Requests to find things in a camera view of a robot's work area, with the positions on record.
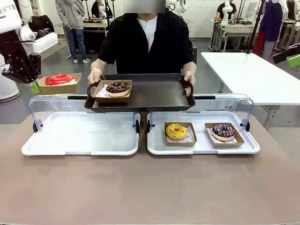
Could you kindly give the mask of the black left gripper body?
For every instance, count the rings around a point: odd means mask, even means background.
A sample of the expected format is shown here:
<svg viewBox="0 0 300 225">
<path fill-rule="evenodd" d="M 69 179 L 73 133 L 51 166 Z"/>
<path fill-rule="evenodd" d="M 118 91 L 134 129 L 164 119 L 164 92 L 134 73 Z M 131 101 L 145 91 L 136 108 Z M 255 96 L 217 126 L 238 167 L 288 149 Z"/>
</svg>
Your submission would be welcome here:
<svg viewBox="0 0 300 225">
<path fill-rule="evenodd" d="M 0 53 L 6 64 L 16 69 L 24 69 L 27 54 L 15 30 L 0 35 Z"/>
</svg>

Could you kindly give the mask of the person's right hand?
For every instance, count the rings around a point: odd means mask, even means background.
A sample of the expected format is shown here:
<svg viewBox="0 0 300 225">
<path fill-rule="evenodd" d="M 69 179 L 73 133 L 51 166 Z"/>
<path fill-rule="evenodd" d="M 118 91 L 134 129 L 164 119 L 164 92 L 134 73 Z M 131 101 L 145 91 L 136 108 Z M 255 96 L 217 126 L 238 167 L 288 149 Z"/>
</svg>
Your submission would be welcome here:
<svg viewBox="0 0 300 225">
<path fill-rule="evenodd" d="M 89 76 L 88 76 L 88 84 L 94 84 L 100 81 L 100 78 L 102 77 L 103 72 L 100 69 L 93 69 L 91 70 Z"/>
</svg>

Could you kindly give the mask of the person's left hand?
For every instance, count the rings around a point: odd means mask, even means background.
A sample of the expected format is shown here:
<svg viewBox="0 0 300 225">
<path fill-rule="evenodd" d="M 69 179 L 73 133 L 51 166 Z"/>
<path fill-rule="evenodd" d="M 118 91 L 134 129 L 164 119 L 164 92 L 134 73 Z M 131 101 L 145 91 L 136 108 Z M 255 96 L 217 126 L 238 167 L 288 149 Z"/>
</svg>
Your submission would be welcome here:
<svg viewBox="0 0 300 225">
<path fill-rule="evenodd" d="M 192 72 L 192 71 L 186 71 L 186 72 L 184 73 L 184 80 L 185 80 L 186 82 L 189 82 L 190 84 L 192 84 L 192 86 L 194 86 L 195 83 L 196 83 L 196 80 L 195 80 L 195 73 Z"/>
</svg>

